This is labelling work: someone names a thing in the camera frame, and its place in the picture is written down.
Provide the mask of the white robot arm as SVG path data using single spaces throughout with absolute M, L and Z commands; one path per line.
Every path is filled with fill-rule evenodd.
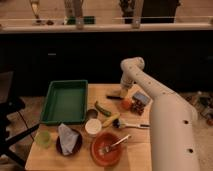
M 146 74 L 141 57 L 124 59 L 121 88 L 134 83 L 152 99 L 150 142 L 152 171 L 200 171 L 192 124 L 196 109 L 178 93 Z

